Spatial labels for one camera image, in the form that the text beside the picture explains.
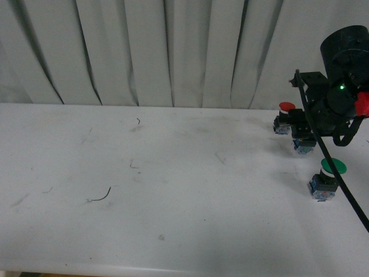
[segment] white table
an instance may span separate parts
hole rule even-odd
[[[369,235],[342,191],[317,202],[307,189],[320,149],[295,154],[276,115],[0,104],[0,269],[369,276]],[[325,139],[366,214],[368,140],[369,122],[345,148]]]

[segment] red button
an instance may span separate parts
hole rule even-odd
[[[357,94],[355,108],[358,116],[369,117],[369,92],[359,92]]]
[[[296,108],[296,106],[290,102],[282,102],[279,104],[279,108],[281,108],[282,111],[289,111]]]

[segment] small black wire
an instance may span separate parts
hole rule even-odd
[[[107,193],[103,198],[101,198],[101,199],[92,199],[92,200],[90,200],[90,201],[100,201],[100,200],[105,199],[105,198],[108,196],[108,194],[109,194],[110,190],[111,190],[111,187],[109,187],[108,193]]]
[[[302,100],[302,105],[304,107],[305,110],[305,116],[307,119],[307,122],[310,125],[310,128],[314,134],[314,137],[316,139],[316,141],[318,142],[324,157],[326,158],[328,165],[330,167],[330,169],[333,172],[334,177],[336,178],[340,188],[342,189],[342,191],[344,192],[347,200],[349,201],[349,203],[351,204],[353,210],[356,212],[357,216],[359,217],[359,219],[361,220],[362,224],[364,225],[364,227],[367,229],[367,231],[369,232],[369,219],[368,217],[365,215],[365,213],[363,212],[362,208],[360,207],[359,203],[357,203],[356,199],[354,198],[354,196],[352,195],[352,193],[350,192],[350,190],[348,189],[345,181],[342,179],[342,176],[340,175],[340,173],[338,172],[336,165],[334,164],[332,157],[330,156],[328,149],[326,148],[321,135],[319,134],[319,131],[317,129],[317,127],[315,126],[314,120],[310,114],[310,110],[308,109],[308,105],[307,105],[307,101],[306,101],[306,97],[305,97],[305,91],[304,91],[304,86],[303,86],[303,82],[301,79],[301,75],[300,75],[300,71],[297,69],[296,70],[296,81],[297,81],[297,85],[299,87],[299,91],[300,91],[300,95],[301,95],[301,100]]]

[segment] curtain fold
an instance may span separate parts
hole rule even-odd
[[[230,108],[244,0],[213,0],[202,107]]]
[[[19,16],[10,1],[0,0],[0,42],[20,82],[18,86],[24,89],[33,103],[60,104],[62,102],[41,67]],[[9,88],[7,92],[2,89],[3,98],[8,98],[14,88]]]
[[[126,0],[133,73],[140,106],[172,107],[163,0]]]
[[[211,6],[211,0],[165,1],[175,107],[202,107]]]
[[[276,109],[367,0],[0,0],[0,102]]]
[[[124,2],[77,0],[77,7],[102,104],[137,106]]]
[[[249,108],[283,0],[249,0],[232,83],[232,108]]]
[[[24,0],[52,82],[65,104],[100,104],[89,75],[80,19],[73,0]]]

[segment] green button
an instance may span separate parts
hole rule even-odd
[[[346,173],[346,171],[347,171],[347,167],[346,167],[346,165],[345,165],[343,162],[341,162],[340,160],[335,159],[335,158],[332,158],[332,160],[333,160],[333,163],[334,163],[334,165],[336,166],[336,168],[337,168],[337,170],[338,170],[338,172],[339,172],[340,174],[344,174],[344,173]],[[322,159],[321,164],[322,164],[322,167],[323,167],[323,169],[324,169],[325,171],[327,171],[328,173],[333,174],[333,172],[332,172],[332,170],[330,169],[330,166],[328,165],[328,162],[327,162],[327,160],[326,160],[326,159]]]

